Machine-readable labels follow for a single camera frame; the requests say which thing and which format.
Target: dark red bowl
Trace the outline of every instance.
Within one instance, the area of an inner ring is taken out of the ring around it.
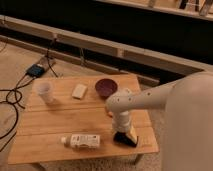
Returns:
[[[106,99],[117,91],[118,85],[115,81],[104,78],[95,84],[95,89],[102,98]]]

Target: white paper cup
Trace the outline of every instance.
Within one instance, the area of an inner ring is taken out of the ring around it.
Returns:
[[[45,103],[51,103],[53,101],[53,86],[51,83],[38,83],[35,87],[35,91],[44,100]]]

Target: floor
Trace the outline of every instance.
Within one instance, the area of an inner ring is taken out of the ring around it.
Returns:
[[[0,42],[0,49],[4,46],[4,43]],[[8,44],[7,47],[0,53],[0,89],[13,88],[17,81],[25,73],[25,70],[33,63],[38,61],[42,57],[42,54],[35,53],[29,50],[25,50],[13,45]],[[56,61],[53,69],[60,76],[72,76],[72,75],[100,75],[104,74],[95,70],[77,66],[64,61]],[[48,71],[44,77],[53,77],[53,74]],[[24,104],[27,100],[31,85],[23,89],[23,101]],[[5,97],[4,93],[0,93],[0,100]],[[0,105],[1,117],[0,124],[2,124],[2,118],[6,117],[8,113],[13,112],[11,108],[6,105]],[[149,111],[153,127],[156,133],[157,142],[162,144],[162,133],[164,125],[164,112],[161,110]],[[8,137],[0,140],[0,148],[10,138]],[[11,143],[7,145],[3,152],[0,153],[0,170],[2,171],[29,171],[35,170],[28,164],[24,165],[7,165],[7,156],[11,148]],[[129,161],[134,160],[135,156],[128,157],[111,157],[102,159],[88,159],[88,160],[75,160],[75,161],[63,161],[63,162],[51,162],[42,163],[42,165],[51,171],[160,171],[161,169],[161,152],[158,154],[146,154],[137,166],[129,164]]]

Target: wooden plank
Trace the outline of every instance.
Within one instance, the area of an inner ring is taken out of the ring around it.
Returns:
[[[129,88],[133,92],[140,91],[137,77],[134,74],[124,74],[122,75],[122,78],[120,78],[119,75],[103,75],[88,77],[65,77],[60,79],[37,79],[34,82],[25,111],[47,111],[97,107],[103,108],[105,106],[105,102],[95,91],[95,83],[102,78],[111,78],[115,80],[119,89]],[[36,84],[44,81],[48,81],[53,84],[53,96],[55,100],[50,105],[45,105],[44,101],[34,92]],[[71,97],[71,93],[78,83],[88,86],[88,91],[83,100],[78,100]]]
[[[99,149],[65,148],[61,144],[60,138],[69,136],[70,133],[17,136],[14,142],[16,148],[12,148],[8,163],[34,163],[158,152],[158,146],[151,127],[137,128],[136,131],[139,135],[137,148],[115,143],[112,140],[110,131],[101,132],[97,130],[93,132],[101,135]]]
[[[147,111],[134,110],[131,116],[135,127],[151,126]],[[26,112],[22,116],[17,135],[92,132],[110,130],[111,125],[112,118],[107,115],[104,108]]]

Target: cable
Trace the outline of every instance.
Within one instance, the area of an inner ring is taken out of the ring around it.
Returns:
[[[7,146],[7,144],[9,144],[9,142],[13,139],[13,137],[15,137],[17,132],[15,132],[10,139],[3,145],[3,147],[0,149],[0,153],[5,149],[5,147]]]
[[[85,65],[85,57],[84,57],[84,50],[79,47],[79,52],[80,52],[80,58],[81,58],[81,66]]]
[[[8,44],[8,37],[6,37],[6,41],[5,41],[4,46],[2,47],[2,49],[0,50],[0,53],[3,52],[4,49],[6,49],[7,44]]]
[[[21,77],[21,79],[17,82],[17,84],[15,85],[15,88],[13,89],[0,89],[0,92],[8,92],[6,97],[5,97],[5,100],[3,101],[0,101],[0,105],[2,104],[6,104],[6,105],[9,105],[11,106],[14,111],[15,111],[15,115],[16,115],[16,119],[15,119],[15,122],[14,124],[12,125],[12,127],[9,129],[9,131],[7,131],[7,133],[3,134],[0,136],[0,140],[5,138],[6,136],[8,136],[13,130],[14,128],[16,127],[17,123],[18,123],[18,119],[19,119],[19,111],[18,111],[18,108],[16,106],[16,104],[21,107],[21,108],[25,108],[24,106],[22,106],[19,102],[22,100],[22,93],[21,91],[19,91],[19,89],[21,88],[24,88],[26,86],[28,86],[35,78],[32,78],[30,81],[28,81],[27,83],[23,84],[23,85],[20,85],[20,83],[24,80],[24,78],[26,77],[27,75],[23,75]],[[9,97],[10,95],[14,93],[15,95],[15,101],[10,101],[9,100]],[[3,147],[0,149],[0,152],[4,150],[4,148],[7,146],[7,144],[12,140],[12,138],[15,136],[16,132],[12,135],[12,137],[3,145]]]
[[[53,70],[52,66],[50,65],[50,57],[49,57],[49,51],[50,51],[50,48],[52,47],[52,45],[56,42],[56,39],[53,39],[48,48],[47,48],[47,52],[46,52],[46,55],[45,57],[47,58],[47,63],[48,63],[48,66],[50,68],[50,70],[52,71],[52,73],[54,74],[55,77],[58,77],[58,75],[56,74],[56,72]]]

